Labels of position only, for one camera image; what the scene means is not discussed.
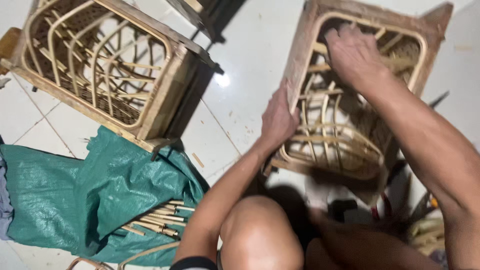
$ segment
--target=green tarp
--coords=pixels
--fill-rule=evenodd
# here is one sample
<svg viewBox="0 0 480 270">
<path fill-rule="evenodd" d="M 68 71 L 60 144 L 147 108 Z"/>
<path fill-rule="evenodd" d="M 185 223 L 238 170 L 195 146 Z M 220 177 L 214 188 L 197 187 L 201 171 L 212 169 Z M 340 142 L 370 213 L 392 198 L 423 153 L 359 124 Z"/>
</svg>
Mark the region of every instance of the green tarp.
<svg viewBox="0 0 480 270">
<path fill-rule="evenodd" d="M 87 148 L 87 158 L 76 160 L 26 147 L 0 146 L 14 208 L 7 235 L 24 245 L 61 248 L 112 263 L 174 242 L 165 235 L 144 230 L 147 234 L 140 236 L 119 227 L 169 199 L 184 200 L 187 206 L 202 199 L 206 183 L 186 156 L 166 147 L 151 162 L 151 153 L 105 127 L 99 128 Z M 160 251 L 132 264 L 167 266 L 174 255 L 175 249 Z"/>
</svg>

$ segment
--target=white tile floor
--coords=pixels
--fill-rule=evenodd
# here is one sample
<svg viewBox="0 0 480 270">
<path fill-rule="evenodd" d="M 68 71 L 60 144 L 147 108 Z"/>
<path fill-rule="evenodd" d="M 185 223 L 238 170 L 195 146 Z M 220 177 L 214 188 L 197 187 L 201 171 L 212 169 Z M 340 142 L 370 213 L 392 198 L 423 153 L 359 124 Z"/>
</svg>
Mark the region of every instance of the white tile floor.
<svg viewBox="0 0 480 270">
<path fill-rule="evenodd" d="M 478 112 L 476 104 L 480 101 L 479 79 L 473 72 L 479 70 L 480 33 L 473 27 L 466 27 L 468 24 L 479 25 L 473 13 L 479 12 L 479 1 L 474 5 L 476 9 L 463 9 L 471 0 L 453 1 L 455 10 L 462 16 L 459 19 L 454 17 L 451 23 L 447 42 L 439 54 L 424 96 L 430 101 L 450 89 L 452 95 L 439 111 L 470 140 L 478 143 L 480 124 L 465 119 L 468 114 Z M 127 2 L 187 37 L 196 30 L 165 0 Z M 367 2 L 403 13 L 421 14 L 442 0 Z M 2 1 L 0 37 L 11 26 L 22 27 L 29 3 L 30 0 Z M 209 184 L 214 184 L 260 135 L 261 115 L 281 79 L 302 6 L 303 0 L 247 0 L 223 32 L 226 43 L 213 45 L 210 49 L 212 59 L 220 64 L 225 75 L 214 77 L 182 137 L 186 153 Z M 204 48 L 209 44 L 202 34 L 195 42 Z M 457 45 L 471 49 L 458 51 L 455 50 Z M 458 66 L 464 61 L 468 62 L 467 70 L 473 73 L 460 74 Z M 463 84 L 455 83 L 458 81 L 456 74 Z M 12 74 L 7 76 L 13 80 L 0 90 L 0 134 L 5 142 L 85 158 L 88 154 L 86 139 L 96 135 L 99 125 L 42 91 L 31 92 L 32 86 L 25 80 Z M 462 104 L 465 97 L 469 97 L 468 101 Z M 193 153 L 204 168 L 195 161 Z M 305 194 L 307 179 L 301 174 L 280 171 L 272 175 L 269 185 L 290 183 Z M 415 186 L 415 192 L 421 194 L 421 184 L 417 182 Z M 64 269 L 73 259 L 74 256 L 61 250 L 0 241 L 1 269 Z M 90 268 L 80 265 L 79 269 Z"/>
</svg>

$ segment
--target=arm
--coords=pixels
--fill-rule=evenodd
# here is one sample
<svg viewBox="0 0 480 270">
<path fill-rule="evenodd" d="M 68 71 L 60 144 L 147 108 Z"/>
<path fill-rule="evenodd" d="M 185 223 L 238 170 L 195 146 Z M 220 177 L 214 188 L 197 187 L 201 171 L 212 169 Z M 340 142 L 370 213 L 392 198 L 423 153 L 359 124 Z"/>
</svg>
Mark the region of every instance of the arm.
<svg viewBox="0 0 480 270">
<path fill-rule="evenodd" d="M 452 268 L 480 268 L 480 156 L 446 119 L 380 61 L 376 40 L 357 27 L 325 36 L 332 66 L 386 121 L 414 173 L 438 199 Z"/>
<path fill-rule="evenodd" d="M 262 116 L 262 135 L 200 202 L 185 228 L 174 262 L 192 256 L 216 261 L 222 223 L 267 157 L 294 134 L 299 124 L 298 114 L 297 111 L 293 117 L 288 110 L 287 82 L 284 80 Z"/>
</svg>

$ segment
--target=knee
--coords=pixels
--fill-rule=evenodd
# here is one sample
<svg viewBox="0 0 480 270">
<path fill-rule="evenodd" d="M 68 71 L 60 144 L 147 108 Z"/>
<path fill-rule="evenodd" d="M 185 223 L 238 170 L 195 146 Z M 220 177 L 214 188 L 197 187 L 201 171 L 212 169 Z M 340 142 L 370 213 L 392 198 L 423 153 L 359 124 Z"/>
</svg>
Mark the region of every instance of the knee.
<svg viewBox="0 0 480 270">
<path fill-rule="evenodd" d="M 303 251 L 283 209 L 264 196 L 240 201 L 222 226 L 225 269 L 301 269 Z"/>
</svg>

